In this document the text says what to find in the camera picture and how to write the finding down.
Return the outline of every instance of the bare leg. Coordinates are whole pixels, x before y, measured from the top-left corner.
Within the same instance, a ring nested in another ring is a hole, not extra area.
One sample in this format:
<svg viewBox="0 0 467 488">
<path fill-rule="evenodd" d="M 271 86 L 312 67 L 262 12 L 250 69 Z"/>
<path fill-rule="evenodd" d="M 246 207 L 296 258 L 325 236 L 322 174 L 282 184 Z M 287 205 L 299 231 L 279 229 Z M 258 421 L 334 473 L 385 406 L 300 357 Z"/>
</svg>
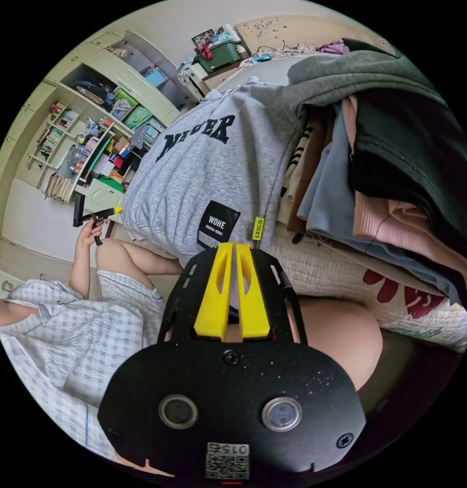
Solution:
<svg viewBox="0 0 467 488">
<path fill-rule="evenodd" d="M 167 259 L 130 242 L 111 238 L 96 246 L 96 266 L 98 270 L 129 276 L 149 290 L 155 286 L 148 275 L 180 275 L 183 272 L 177 259 Z"/>
<path fill-rule="evenodd" d="M 382 352 L 382 334 L 375 317 L 361 305 L 335 299 L 299 301 L 308 345 L 334 359 L 359 390 L 372 376 Z M 291 319 L 296 342 L 298 333 Z M 226 342 L 239 342 L 240 328 L 229 325 Z"/>
</svg>

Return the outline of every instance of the checkered pajamas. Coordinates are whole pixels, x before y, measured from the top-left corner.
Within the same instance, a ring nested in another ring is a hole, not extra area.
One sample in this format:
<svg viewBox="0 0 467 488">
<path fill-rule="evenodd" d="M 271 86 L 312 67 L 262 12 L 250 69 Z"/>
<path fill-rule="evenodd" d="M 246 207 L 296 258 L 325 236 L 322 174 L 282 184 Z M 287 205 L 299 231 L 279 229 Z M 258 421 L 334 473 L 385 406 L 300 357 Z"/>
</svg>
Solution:
<svg viewBox="0 0 467 488">
<path fill-rule="evenodd" d="M 97 419 L 109 380 L 130 356 L 157 341 L 164 301 L 156 290 L 98 272 L 102 298 L 83 300 L 60 282 L 30 280 L 7 300 L 39 308 L 0 327 L 5 351 L 25 387 L 50 418 L 90 451 L 116 460 Z"/>
</svg>

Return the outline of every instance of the screw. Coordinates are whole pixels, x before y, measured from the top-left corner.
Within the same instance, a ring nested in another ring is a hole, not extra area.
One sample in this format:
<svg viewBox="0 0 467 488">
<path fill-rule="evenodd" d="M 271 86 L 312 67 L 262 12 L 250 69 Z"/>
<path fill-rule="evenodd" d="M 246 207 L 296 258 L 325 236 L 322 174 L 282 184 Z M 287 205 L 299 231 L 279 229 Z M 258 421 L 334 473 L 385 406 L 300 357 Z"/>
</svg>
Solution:
<svg viewBox="0 0 467 488">
<path fill-rule="evenodd" d="M 338 438 L 336 442 L 336 447 L 338 447 L 339 449 L 345 449 L 346 447 L 349 447 L 350 444 L 352 444 L 353 440 L 354 440 L 353 434 L 343 434 Z"/>
<path fill-rule="evenodd" d="M 238 352 L 228 350 L 223 353 L 223 362 L 225 364 L 234 366 L 238 364 L 239 361 L 240 361 L 240 354 L 238 354 Z"/>
<path fill-rule="evenodd" d="M 117 444 L 121 444 L 123 442 L 123 435 L 118 429 L 109 428 L 108 434 Z"/>
</svg>

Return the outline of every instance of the yellow tag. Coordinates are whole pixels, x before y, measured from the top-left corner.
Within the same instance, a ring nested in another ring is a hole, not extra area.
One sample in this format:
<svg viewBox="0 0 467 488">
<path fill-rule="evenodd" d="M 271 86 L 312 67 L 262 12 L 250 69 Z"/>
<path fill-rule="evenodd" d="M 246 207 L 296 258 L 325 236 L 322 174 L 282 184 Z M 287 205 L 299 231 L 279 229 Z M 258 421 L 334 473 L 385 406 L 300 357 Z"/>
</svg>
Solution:
<svg viewBox="0 0 467 488">
<path fill-rule="evenodd" d="M 262 232 L 264 232 L 264 222 L 263 217 L 255 217 L 254 233 L 252 234 L 252 240 L 261 240 Z"/>
</svg>

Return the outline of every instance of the black lettering on sweatshirt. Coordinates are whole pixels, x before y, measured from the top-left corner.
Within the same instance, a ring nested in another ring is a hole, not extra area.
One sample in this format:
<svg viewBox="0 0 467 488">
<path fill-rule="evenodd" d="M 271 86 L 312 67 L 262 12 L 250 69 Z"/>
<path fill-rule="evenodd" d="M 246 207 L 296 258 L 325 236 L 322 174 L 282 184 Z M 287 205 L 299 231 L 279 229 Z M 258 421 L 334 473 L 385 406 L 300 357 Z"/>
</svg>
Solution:
<svg viewBox="0 0 467 488">
<path fill-rule="evenodd" d="M 188 134 L 189 134 L 189 131 L 184 131 L 182 133 L 181 138 L 179 139 L 179 142 L 183 142 L 187 138 Z"/>
<path fill-rule="evenodd" d="M 162 152 L 160 154 L 160 156 L 155 160 L 155 162 L 157 162 L 159 159 L 162 159 L 164 157 L 164 154 L 167 153 L 170 149 L 172 149 L 175 145 L 176 145 L 176 142 L 179 140 L 179 137 L 181 136 L 182 132 L 180 132 L 179 134 L 167 134 L 165 137 L 164 137 L 164 140 L 165 140 L 165 144 L 164 144 L 164 148 L 162 149 Z"/>
<path fill-rule="evenodd" d="M 218 122 L 217 118 L 210 118 L 206 121 L 206 127 L 204 128 L 204 131 L 201 134 L 206 134 L 207 136 L 211 135 L 211 132 L 213 132 L 215 124 Z"/>
<path fill-rule="evenodd" d="M 196 134 L 201 130 L 201 128 L 204 126 L 204 122 L 201 122 L 197 126 L 194 126 L 193 129 L 191 130 L 191 134 Z"/>
<path fill-rule="evenodd" d="M 227 136 L 227 127 L 230 127 L 235 120 L 234 115 L 227 115 L 226 117 L 222 117 L 220 119 L 220 125 L 214 130 L 211 134 L 211 137 L 214 137 L 217 141 L 221 141 L 223 144 L 228 142 L 229 137 Z"/>
<path fill-rule="evenodd" d="M 219 121 L 218 119 L 209 118 L 205 122 L 194 126 L 190 131 L 187 130 L 179 132 L 179 134 L 167 134 L 164 136 L 164 147 L 162 148 L 162 152 L 155 162 L 162 159 L 164 155 L 169 152 L 169 150 L 172 149 L 178 142 L 184 142 L 190 135 L 198 133 L 205 124 L 206 127 L 201 135 L 204 134 L 212 139 L 226 144 L 228 139 L 230 139 L 227 134 L 227 129 L 233 125 L 234 120 L 234 115 L 227 115 L 226 117 L 222 117 Z"/>
</svg>

